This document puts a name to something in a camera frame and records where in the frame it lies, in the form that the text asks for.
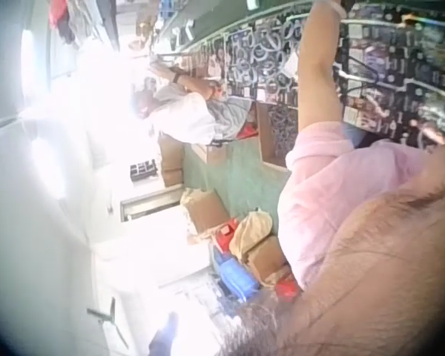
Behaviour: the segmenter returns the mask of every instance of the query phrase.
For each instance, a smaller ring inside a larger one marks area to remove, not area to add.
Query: blue container
[[[219,272],[225,286],[243,302],[259,291],[259,282],[233,257],[220,266]]]
[[[227,260],[230,260],[232,257],[231,257],[231,254],[228,254],[228,253],[224,254],[218,249],[218,247],[213,246],[213,258],[214,258],[214,262],[219,267]]]

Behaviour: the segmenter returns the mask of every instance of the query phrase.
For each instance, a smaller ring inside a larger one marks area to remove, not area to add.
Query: wristwatch
[[[349,13],[355,4],[356,0],[341,0],[341,7],[346,11],[346,13]]]

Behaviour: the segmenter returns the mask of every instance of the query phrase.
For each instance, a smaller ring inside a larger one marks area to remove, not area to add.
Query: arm
[[[172,82],[176,76],[176,73],[172,69],[155,63],[152,65],[151,70],[160,78],[167,79]],[[208,80],[193,78],[186,74],[180,74],[178,78],[179,85],[184,86],[191,92],[199,93],[204,100],[212,99],[215,94],[214,86]]]
[[[340,16],[328,4],[315,2],[300,43],[298,131],[316,122],[341,121],[332,75],[339,35]]]

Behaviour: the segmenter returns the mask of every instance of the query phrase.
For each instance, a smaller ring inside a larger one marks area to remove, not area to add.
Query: bracelet
[[[324,2],[325,4],[329,5],[342,19],[348,17],[346,10],[344,10],[340,4],[333,0],[316,0],[316,2]]]
[[[178,84],[178,79],[181,77],[181,74],[175,73],[175,77],[173,78],[173,83]]]

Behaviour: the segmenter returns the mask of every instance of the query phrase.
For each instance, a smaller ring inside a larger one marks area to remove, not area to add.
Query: green floor
[[[255,208],[267,211],[277,233],[278,197],[289,174],[261,163],[257,137],[231,143],[228,159],[218,166],[206,165],[187,145],[183,171],[185,186],[216,190],[233,217]]]

